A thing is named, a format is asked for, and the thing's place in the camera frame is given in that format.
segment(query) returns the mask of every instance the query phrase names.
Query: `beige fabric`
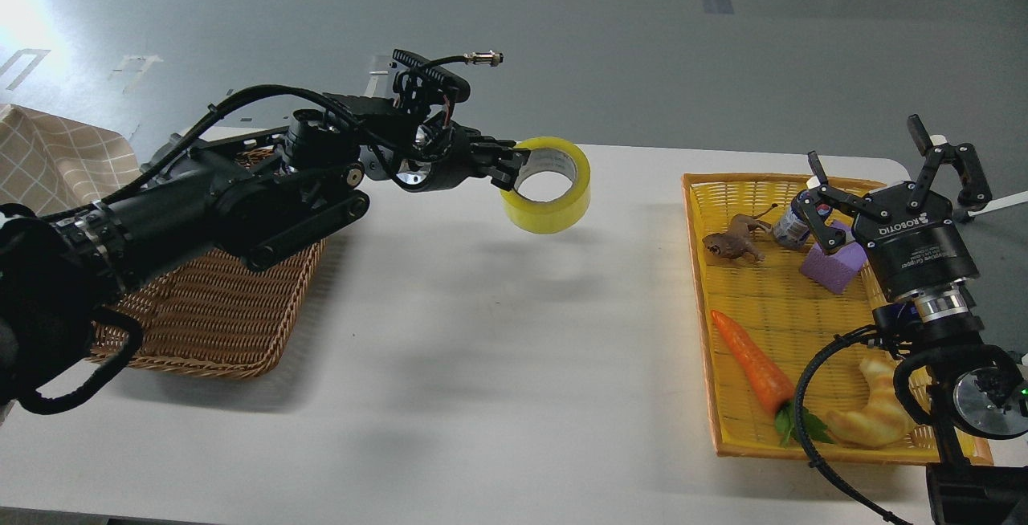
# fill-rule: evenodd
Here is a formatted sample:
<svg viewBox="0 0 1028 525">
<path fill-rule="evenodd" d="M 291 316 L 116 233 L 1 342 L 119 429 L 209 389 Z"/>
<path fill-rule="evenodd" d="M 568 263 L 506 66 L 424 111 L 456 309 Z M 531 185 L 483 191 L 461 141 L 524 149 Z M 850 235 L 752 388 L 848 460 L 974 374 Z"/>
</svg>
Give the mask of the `beige fabric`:
<svg viewBox="0 0 1028 525">
<path fill-rule="evenodd" d="M 137 175 L 136 154 L 120 135 L 0 105 L 0 203 L 60 213 L 106 196 Z"/>
</svg>

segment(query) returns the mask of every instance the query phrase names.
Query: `yellow tape roll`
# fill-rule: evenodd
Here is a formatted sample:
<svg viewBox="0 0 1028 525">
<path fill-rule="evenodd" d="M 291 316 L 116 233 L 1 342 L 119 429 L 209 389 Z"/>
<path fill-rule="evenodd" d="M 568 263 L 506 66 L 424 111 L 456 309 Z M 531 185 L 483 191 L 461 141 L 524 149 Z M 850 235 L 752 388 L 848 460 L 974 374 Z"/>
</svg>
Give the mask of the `yellow tape roll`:
<svg viewBox="0 0 1028 525">
<path fill-rule="evenodd" d="M 589 208 L 589 160 L 581 149 L 562 138 L 533 138 L 517 145 L 531 149 L 521 166 L 514 189 L 500 192 L 507 217 L 518 228 L 534 233 L 554 233 L 570 228 Z M 530 200 L 517 189 L 525 178 L 539 173 L 557 173 L 572 182 L 562 196 L 549 202 Z"/>
</svg>

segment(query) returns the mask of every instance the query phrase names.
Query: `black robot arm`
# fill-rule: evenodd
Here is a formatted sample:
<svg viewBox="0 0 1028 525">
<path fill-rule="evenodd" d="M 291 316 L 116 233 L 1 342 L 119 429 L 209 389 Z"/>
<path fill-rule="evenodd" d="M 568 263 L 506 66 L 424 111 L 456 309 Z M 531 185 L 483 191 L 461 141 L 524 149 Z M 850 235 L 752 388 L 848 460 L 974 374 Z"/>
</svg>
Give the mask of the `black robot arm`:
<svg viewBox="0 0 1028 525">
<path fill-rule="evenodd" d="M 454 105 L 471 88 L 442 68 L 499 65 L 503 55 L 427 61 L 397 49 L 393 58 L 392 100 L 254 86 L 210 107 L 136 181 L 103 199 L 44 218 L 19 203 L 0 207 L 0 407 L 16 400 L 51 414 L 81 404 L 142 343 L 139 324 L 104 306 L 213 248 L 253 271 L 270 268 L 360 220 L 370 204 L 357 189 L 366 177 L 410 192 L 467 178 L 511 189 L 527 149 L 454 122 Z M 234 109 L 286 93 L 317 108 L 294 112 L 279 129 L 199 141 Z M 41 397 L 40 386 L 87 355 L 93 323 L 128 332 L 124 349 L 79 390 Z"/>
<path fill-rule="evenodd" d="M 817 207 L 853 217 L 853 239 L 864 248 L 885 298 L 873 311 L 874 325 L 837 339 L 808 365 L 797 383 L 797 407 L 812 375 L 827 358 L 864 343 L 902 358 L 893 376 L 896 398 L 911 417 L 933 428 L 940 462 L 927 466 L 932 517 L 941 525 L 1020 523 L 1028 518 L 1028 467 L 971 466 L 956 428 L 987 439 L 1013 439 L 1028 433 L 1028 383 L 1006 350 L 987 345 L 981 317 L 964 284 L 979 276 L 952 220 L 953 205 L 931 183 L 948 163 L 960 175 L 958 202 L 981 210 L 992 199 L 975 148 L 928 137 L 918 116 L 908 127 L 924 165 L 914 182 L 853 196 L 829 184 L 817 155 L 808 155 L 814 178 L 800 200 L 800 215 L 828 253 L 845 243 L 845 233 L 824 225 Z M 910 390 L 910 377 L 925 368 L 930 408 Z M 798 434 L 805 434 L 798 429 Z M 842 482 L 805 435 L 801 444 L 815 466 L 838 488 L 877 511 L 885 521 L 904 523 Z"/>
</svg>

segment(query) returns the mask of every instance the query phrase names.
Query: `purple sponge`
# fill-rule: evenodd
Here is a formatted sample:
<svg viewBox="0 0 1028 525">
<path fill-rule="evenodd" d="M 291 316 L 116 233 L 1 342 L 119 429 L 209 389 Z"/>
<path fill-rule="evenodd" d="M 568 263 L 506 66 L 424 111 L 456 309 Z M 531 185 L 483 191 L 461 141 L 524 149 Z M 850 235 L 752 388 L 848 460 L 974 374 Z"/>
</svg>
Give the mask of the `purple sponge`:
<svg viewBox="0 0 1028 525">
<path fill-rule="evenodd" d="M 849 232 L 849 226 L 841 222 L 833 222 L 833 228 L 844 229 Z M 800 266 L 800 273 L 815 280 L 828 290 L 837 295 L 841 295 L 846 290 L 846 285 L 860 272 L 860 266 L 867 262 L 868 256 L 864 254 L 864 249 L 856 242 L 850 242 L 843 248 L 839 248 L 834 255 L 825 255 L 819 245 L 814 245 L 807 254 Z"/>
</svg>

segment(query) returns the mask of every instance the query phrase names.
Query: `yellow tray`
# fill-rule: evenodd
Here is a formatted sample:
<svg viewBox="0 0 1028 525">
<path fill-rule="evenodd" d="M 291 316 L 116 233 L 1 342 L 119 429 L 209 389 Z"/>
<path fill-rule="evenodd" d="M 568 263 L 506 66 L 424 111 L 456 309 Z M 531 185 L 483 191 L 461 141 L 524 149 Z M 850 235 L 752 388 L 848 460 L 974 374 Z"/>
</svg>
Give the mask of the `yellow tray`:
<svg viewBox="0 0 1028 525">
<path fill-rule="evenodd" d="M 885 304 L 874 273 L 867 264 L 842 295 L 835 295 L 800 273 L 804 251 L 793 252 L 775 243 L 770 233 L 755 233 L 754 242 L 767 255 L 756 262 L 720 259 L 702 245 L 708 233 L 724 232 L 737 214 L 757 215 L 771 203 L 778 208 L 762 220 L 774 224 L 793 196 L 806 188 L 803 175 L 684 175 L 686 218 L 693 255 L 696 298 L 701 321 L 703 368 L 707 411 L 713 446 L 721 456 L 806 459 L 795 442 L 779 446 L 771 416 L 761 409 L 749 383 L 709 322 L 717 309 L 738 321 L 754 341 L 794 381 L 834 335 L 843 335 L 871 324 L 871 309 Z M 832 184 L 864 195 L 881 187 L 878 182 L 833 178 Z M 851 219 L 836 213 L 833 220 L 849 225 Z M 869 389 L 857 364 L 868 349 L 855 346 L 837 353 L 819 368 L 804 405 L 814 414 L 828 409 L 849 411 L 868 402 Z M 923 401 L 928 375 L 919 371 L 911 379 L 914 393 Z M 977 464 L 992 464 L 987 441 L 959 434 L 964 455 Z M 932 430 L 919 426 L 904 440 L 881 449 L 859 449 L 817 444 L 825 459 L 869 463 L 925 464 L 939 460 Z"/>
</svg>

